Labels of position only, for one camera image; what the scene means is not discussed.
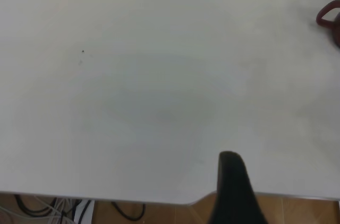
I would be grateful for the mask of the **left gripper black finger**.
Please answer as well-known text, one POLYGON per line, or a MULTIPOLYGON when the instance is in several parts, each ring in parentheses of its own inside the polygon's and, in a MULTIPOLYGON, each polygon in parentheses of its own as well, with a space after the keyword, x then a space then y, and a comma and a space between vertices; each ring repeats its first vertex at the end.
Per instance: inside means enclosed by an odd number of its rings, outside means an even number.
POLYGON ((209 223, 267 223, 241 156, 219 154, 216 200, 209 223))

